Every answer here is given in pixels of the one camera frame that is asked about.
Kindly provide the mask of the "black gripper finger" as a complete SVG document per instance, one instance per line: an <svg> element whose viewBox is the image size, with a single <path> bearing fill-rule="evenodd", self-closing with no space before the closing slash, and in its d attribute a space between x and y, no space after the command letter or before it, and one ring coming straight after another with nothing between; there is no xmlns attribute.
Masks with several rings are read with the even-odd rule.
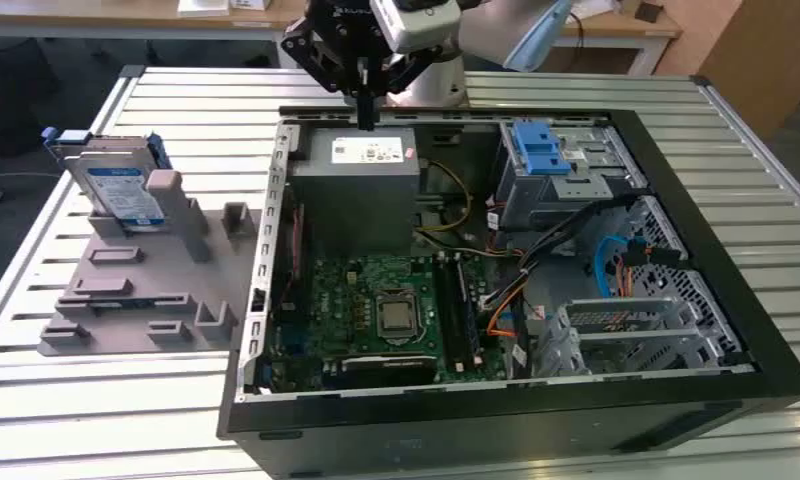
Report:
<svg viewBox="0 0 800 480"><path fill-rule="evenodd" d="M367 130L367 88L363 74L367 61L342 60L316 34L308 17L302 17L286 30L283 50L323 88L340 92L356 110L356 125Z"/></svg>
<svg viewBox="0 0 800 480"><path fill-rule="evenodd" d="M387 57L367 58L367 130L375 129L380 117L378 103L388 93L402 93L442 55L442 47L434 46L403 55L386 64Z"/></svg>

